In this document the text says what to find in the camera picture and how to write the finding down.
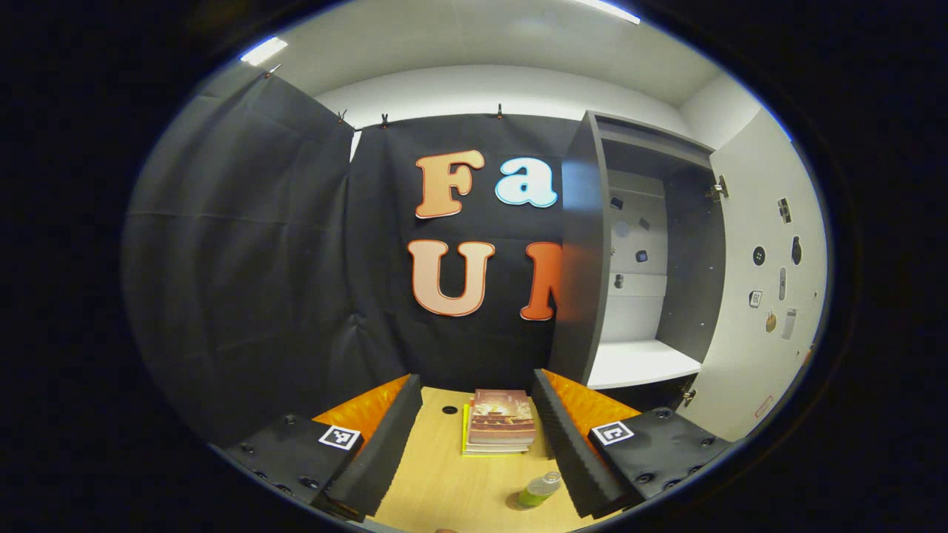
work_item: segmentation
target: cabinet door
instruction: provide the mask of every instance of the cabinet door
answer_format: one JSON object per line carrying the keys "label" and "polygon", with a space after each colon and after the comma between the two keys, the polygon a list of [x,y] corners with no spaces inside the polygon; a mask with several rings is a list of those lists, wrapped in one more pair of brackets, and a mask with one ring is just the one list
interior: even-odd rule
{"label": "cabinet door", "polygon": [[596,120],[587,113],[563,157],[563,264],[549,369],[585,384],[606,308],[611,234],[606,160]]}
{"label": "cabinet door", "polygon": [[[810,176],[766,110],[710,158],[729,193],[720,202],[724,289],[717,327],[692,387],[695,397],[678,413],[736,440],[783,396],[810,349],[827,285],[826,230]],[[790,222],[780,213],[782,198]],[[799,264],[793,260],[794,238]],[[757,247],[764,249],[760,265],[754,258]],[[756,307],[754,291],[760,291]],[[771,314],[772,328],[767,323]]]}

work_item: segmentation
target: green bottle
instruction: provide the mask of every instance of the green bottle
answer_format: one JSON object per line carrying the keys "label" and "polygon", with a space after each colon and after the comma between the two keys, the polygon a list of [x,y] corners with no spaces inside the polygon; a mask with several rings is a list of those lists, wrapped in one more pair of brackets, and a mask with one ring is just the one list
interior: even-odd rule
{"label": "green bottle", "polygon": [[517,505],[524,509],[536,507],[545,502],[550,496],[553,496],[560,485],[562,483],[560,482],[559,472],[548,472],[546,475],[531,481],[527,488],[518,494]]}

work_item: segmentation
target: wooden table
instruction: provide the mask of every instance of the wooden table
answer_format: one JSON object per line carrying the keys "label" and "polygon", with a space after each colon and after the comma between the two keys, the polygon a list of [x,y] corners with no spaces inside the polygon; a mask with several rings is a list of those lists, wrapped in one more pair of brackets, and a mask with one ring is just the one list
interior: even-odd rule
{"label": "wooden table", "polygon": [[[473,393],[423,387],[421,395],[424,405],[401,464],[372,520],[409,533],[434,533],[439,528],[458,533],[563,533],[609,518],[579,518],[566,487],[534,509],[507,506],[507,497],[530,480],[559,471],[532,399],[538,429],[529,451],[510,457],[462,457],[462,408]],[[458,412],[442,413],[447,405]]]}

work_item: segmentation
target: orange letter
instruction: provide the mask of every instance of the orange letter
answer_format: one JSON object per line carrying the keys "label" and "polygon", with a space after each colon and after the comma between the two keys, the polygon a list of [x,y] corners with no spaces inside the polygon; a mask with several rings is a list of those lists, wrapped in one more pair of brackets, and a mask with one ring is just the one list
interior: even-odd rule
{"label": "orange letter", "polygon": [[466,259],[465,292],[459,298],[449,298],[441,293],[441,258],[447,253],[445,243],[411,241],[409,253],[414,258],[411,288],[415,300],[422,307],[438,315],[462,317],[481,306],[487,279],[487,258],[494,255],[494,245],[470,242],[458,246],[458,253]]}
{"label": "orange letter", "polygon": [[449,216],[461,212],[461,202],[451,198],[451,187],[464,196],[471,192],[471,171],[467,167],[458,167],[454,172],[451,165],[469,165],[479,169],[483,166],[483,156],[477,150],[455,152],[442,156],[422,157],[415,161],[421,169],[421,204],[415,209],[418,218]]}
{"label": "orange letter", "polygon": [[520,317],[527,321],[548,321],[553,317],[553,309],[548,305],[550,293],[554,302],[559,294],[563,247],[557,243],[534,243],[527,247],[527,255],[534,260],[534,284],[530,289],[530,304],[520,310]]}

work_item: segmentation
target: bolt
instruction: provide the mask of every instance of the bolt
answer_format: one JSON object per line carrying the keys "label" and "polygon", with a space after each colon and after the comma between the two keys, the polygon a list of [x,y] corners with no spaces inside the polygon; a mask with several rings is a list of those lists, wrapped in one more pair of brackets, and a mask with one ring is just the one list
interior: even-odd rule
{"label": "bolt", "polygon": [[313,490],[319,490],[319,482],[311,477],[302,476],[300,478],[300,484],[304,487],[312,488]]}

